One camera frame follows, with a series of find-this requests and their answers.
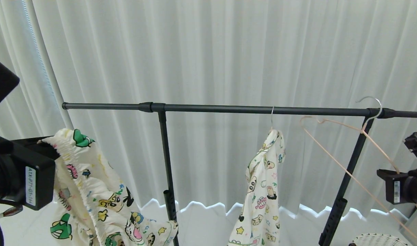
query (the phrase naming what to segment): clothes rack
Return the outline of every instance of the clothes rack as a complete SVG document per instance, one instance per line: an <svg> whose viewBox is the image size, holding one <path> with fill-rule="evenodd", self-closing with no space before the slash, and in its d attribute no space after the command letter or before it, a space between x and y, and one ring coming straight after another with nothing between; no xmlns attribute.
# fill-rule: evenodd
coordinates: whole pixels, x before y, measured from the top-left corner
<svg viewBox="0 0 417 246"><path fill-rule="evenodd" d="M285 115L338 115L338 116L356 116L364 117L363 124L367 119L375 117L379 108L367 109L340 109L340 108L299 108L299 107L265 107L265 106L221 106L221 105L184 105L184 104L165 104L144 102L138 104L104 104L104 103L67 103L62 104L63 109L105 109L105 110L139 110L143 112L157 112L160 121L160 130L163 142L163 154L166 165L166 177L168 189L163 192L167 214L169 220L177 221L177 211L175 207L175 195L173 189L173 179L169 152L169 139L167 136L166 112L219 112L219 113L249 113L249 114L285 114ZM417 112L397 111L389 108L383 108L381 114L377 117L380 119L387 118L417 118ZM372 127L374 119L370 120L365 128L368 133ZM366 141L366 136L359 134L356 145L349 160L347 171L352 174L361 151ZM319 238L320 246L329 246L337 226L344 213L347 200L344 198L346 189L351 177L345 173L344 179L340 184L339 191L336 195L330 216L324 227L324 231ZM174 246L179 246L178 237L174 238Z"/></svg>

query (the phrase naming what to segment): cartoon print clothing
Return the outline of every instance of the cartoon print clothing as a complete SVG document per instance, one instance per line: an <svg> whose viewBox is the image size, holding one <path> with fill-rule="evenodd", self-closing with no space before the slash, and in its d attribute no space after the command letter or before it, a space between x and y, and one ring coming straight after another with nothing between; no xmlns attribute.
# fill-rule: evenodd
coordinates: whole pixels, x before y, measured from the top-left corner
<svg viewBox="0 0 417 246"><path fill-rule="evenodd" d="M174 221L145 218L130 190L96 142L78 129L62 129L42 140L60 154L55 161L54 197L59 208L51 235L61 246L167 246Z"/></svg>
<svg viewBox="0 0 417 246"><path fill-rule="evenodd" d="M277 168L285 155L283 134L272 130L246 169L248 191L228 246L280 244Z"/></svg>

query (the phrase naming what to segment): horizontal black bar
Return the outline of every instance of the horizontal black bar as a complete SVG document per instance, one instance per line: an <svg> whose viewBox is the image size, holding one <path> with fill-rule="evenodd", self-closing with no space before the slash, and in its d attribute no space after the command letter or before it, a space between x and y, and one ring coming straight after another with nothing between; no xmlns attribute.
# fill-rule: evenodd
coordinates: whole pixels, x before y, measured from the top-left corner
<svg viewBox="0 0 417 246"><path fill-rule="evenodd" d="M158 103L144 102L139 104L106 104L106 103L63 103L63 109L115 109L115 110L141 110L155 112L152 105ZM186 105L186 104L163 104L161 109L174 112L218 112L218 113L253 113L271 114L270 106L226 106L226 105ZM373 117L378 109L339 109L339 108L298 108L298 107L275 107L274 114L288 115L339 115ZM417 112L396 111L383 109L379 118L417 118Z"/></svg>

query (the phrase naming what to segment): woven basket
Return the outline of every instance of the woven basket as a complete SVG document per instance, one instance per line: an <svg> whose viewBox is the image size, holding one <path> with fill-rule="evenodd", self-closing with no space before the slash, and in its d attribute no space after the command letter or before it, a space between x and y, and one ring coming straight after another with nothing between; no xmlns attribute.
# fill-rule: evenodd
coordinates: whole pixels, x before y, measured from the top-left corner
<svg viewBox="0 0 417 246"><path fill-rule="evenodd" d="M400 238L392 235L366 233L361 234L349 246L407 246Z"/></svg>

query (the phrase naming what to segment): silver metal hook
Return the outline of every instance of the silver metal hook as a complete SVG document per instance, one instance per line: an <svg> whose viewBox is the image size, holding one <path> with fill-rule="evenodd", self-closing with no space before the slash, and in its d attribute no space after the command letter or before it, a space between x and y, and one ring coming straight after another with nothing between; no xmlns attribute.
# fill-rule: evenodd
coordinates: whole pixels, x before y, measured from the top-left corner
<svg viewBox="0 0 417 246"><path fill-rule="evenodd" d="M365 99L365 98L372 98L372 99L375 99L376 101L378 101L378 104L380 104L380 110L378 111L378 114L377 114L376 116L371 117L371 118L368 118L368 119L365 121L365 124L363 125L363 130L366 128L366 125L368 124L368 122L369 122L370 120L378 118L378 117L380 116L381 112L383 111L383 105L381 104L380 100L378 100L377 98L374 98L374 97L372 97L372 96L365 96L365 97L363 97L362 99L360 99L359 101L356 101L356 103L359 103L359 102L363 101L363 99Z"/></svg>
<svg viewBox="0 0 417 246"><path fill-rule="evenodd" d="M275 106L272 107L272 112L270 113L270 125L271 125L270 130L271 131L274 129L274 109L275 109Z"/></svg>

